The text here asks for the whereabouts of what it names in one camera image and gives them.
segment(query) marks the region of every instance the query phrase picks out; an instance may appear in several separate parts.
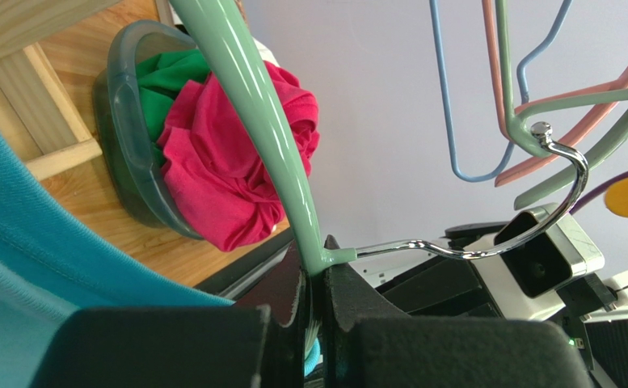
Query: clothing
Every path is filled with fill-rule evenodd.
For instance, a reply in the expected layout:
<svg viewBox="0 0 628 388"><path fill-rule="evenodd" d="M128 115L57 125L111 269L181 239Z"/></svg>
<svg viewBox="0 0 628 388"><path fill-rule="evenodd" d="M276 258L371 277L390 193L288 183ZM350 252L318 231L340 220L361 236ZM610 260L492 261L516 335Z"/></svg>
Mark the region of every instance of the clothing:
<svg viewBox="0 0 628 388"><path fill-rule="evenodd" d="M0 135L0 387L29 386L56 330L76 310L230 304L160 276L86 228ZM317 351L305 370L316 365Z"/></svg>
<svg viewBox="0 0 628 388"><path fill-rule="evenodd" d="M318 146L318 105L295 76L265 61L306 174ZM189 81L158 139L166 185L187 222L222 251L257 243L282 221L276 189L217 78Z"/></svg>
<svg viewBox="0 0 628 388"><path fill-rule="evenodd" d="M254 44L264 61L278 65L268 47L256 38ZM177 94L190 79L204 83L210 72L204 55L197 49L160 53L137 65L141 111L149 137L154 143L154 157L159 166L165 163L165 158L155 143L163 132L163 123Z"/></svg>

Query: white wall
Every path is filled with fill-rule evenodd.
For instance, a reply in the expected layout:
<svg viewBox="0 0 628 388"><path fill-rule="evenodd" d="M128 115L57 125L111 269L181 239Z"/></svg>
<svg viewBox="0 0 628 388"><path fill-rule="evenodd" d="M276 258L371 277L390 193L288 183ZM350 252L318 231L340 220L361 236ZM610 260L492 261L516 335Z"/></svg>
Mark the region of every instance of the white wall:
<svg viewBox="0 0 628 388"><path fill-rule="evenodd" d="M343 246L435 238L450 226L508 220L518 194L565 166L557 161L497 189L452 174L428 0L245 4L254 35L318 98L322 141L310 181L322 232ZM513 66L548 32L559 4L509 2ZM462 169L480 175L497 165L506 146L495 120L480 2L443 0L441 16ZM610 81L627 64L628 1L577 0L558 39L529 66L532 98ZM595 143L625 106L580 149ZM534 119L549 121L559 138L585 112ZM517 150L511 165L527 157ZM628 142L593 171L589 187L625 170ZM610 213L602 199L577 219L605 254L601 275L628 268L627 219Z"/></svg>

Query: teal cloth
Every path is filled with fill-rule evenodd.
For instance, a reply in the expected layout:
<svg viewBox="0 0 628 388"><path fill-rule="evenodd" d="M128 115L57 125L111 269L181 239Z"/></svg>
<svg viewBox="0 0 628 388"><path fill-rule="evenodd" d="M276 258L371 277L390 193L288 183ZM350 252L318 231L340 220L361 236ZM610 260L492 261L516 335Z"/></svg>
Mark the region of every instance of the teal cloth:
<svg viewBox="0 0 628 388"><path fill-rule="evenodd" d="M190 79L204 83L210 72L209 64L198 49L161 53L137 65L141 111L159 166L165 158L155 143L163 132L163 124L177 94Z"/></svg>
<svg viewBox="0 0 628 388"><path fill-rule="evenodd" d="M229 306L138 263L67 213L0 135L0 387L28 386L55 331L94 306ZM318 361L318 346L305 371Z"/></svg>

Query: metal rod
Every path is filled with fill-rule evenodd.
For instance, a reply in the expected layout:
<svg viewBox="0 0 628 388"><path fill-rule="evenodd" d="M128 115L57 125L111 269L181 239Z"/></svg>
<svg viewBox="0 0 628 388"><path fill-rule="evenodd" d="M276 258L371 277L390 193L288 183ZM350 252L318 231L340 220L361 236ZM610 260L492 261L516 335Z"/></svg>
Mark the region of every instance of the metal rod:
<svg viewBox="0 0 628 388"><path fill-rule="evenodd" d="M560 221L560 218L564 217L579 199L581 192L586 187L586 183L588 181L588 163L584 155L577 150L553 141L551 139L552 130L550 129L550 125L548 123L539 122L532 125L531 133L534 137L536 137L541 145L541 148L550 151L552 154L566 158L576 169L576 180L572 184L571 190L569 194L567 194L567 198L565 198L562 204L541 223L516 236L515 238L502 242L501 244L485 251L455 251L453 249L440 247L426 240L405 240L357 248L356 257L358 259L362 259L373 255L383 255L385 253L405 251L409 249L420 249L450 259L483 259L485 257L502 255L507 251L511 251L512 249L528 243L538 235L545 233L548 228Z"/></svg>

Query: pink cloth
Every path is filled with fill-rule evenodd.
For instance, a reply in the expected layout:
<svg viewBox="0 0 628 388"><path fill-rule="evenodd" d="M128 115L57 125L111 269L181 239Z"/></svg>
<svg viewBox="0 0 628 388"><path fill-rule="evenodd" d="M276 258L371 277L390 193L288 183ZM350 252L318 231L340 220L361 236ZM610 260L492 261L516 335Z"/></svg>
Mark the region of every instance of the pink cloth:
<svg viewBox="0 0 628 388"><path fill-rule="evenodd" d="M270 62L271 76L307 176L318 146L318 105L299 80ZM161 172L187 222L221 251L271 234L284 210L266 168L217 78L180 91L158 145Z"/></svg>

